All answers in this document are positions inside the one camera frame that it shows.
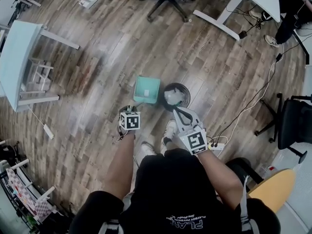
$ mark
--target white table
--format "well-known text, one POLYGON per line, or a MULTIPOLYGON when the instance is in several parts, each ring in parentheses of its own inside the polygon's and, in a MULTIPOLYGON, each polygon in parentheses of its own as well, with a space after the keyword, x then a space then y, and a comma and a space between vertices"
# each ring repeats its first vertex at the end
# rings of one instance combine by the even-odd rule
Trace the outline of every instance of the white table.
POLYGON ((40 35, 62 42, 75 49, 79 45, 42 29, 42 24, 14 21, 0 56, 0 84, 16 112, 28 109, 29 104, 58 100, 58 95, 20 98, 20 88, 26 64, 40 35))
MULTIPOLYGON (((206 15, 206 14, 204 14, 198 10, 195 10, 193 12, 193 14, 195 14, 195 15, 203 18, 204 20, 212 23, 213 25, 217 26, 221 30, 228 33, 231 37, 235 38, 236 40, 239 40, 238 34, 235 33, 234 31, 232 31, 231 29, 229 29, 228 27, 226 27, 224 25, 224 22, 230 16, 232 11, 234 11, 235 8, 237 8, 237 6, 240 4, 241 1, 242 0, 231 0, 217 20, 209 17, 208 15, 206 15)), ((280 11, 279 11, 279 1, 278 0, 252 0, 252 1, 254 1, 262 9, 264 9, 266 12, 268 12, 269 15, 272 16, 272 18, 275 21, 277 21, 277 22, 280 21, 280 11)))

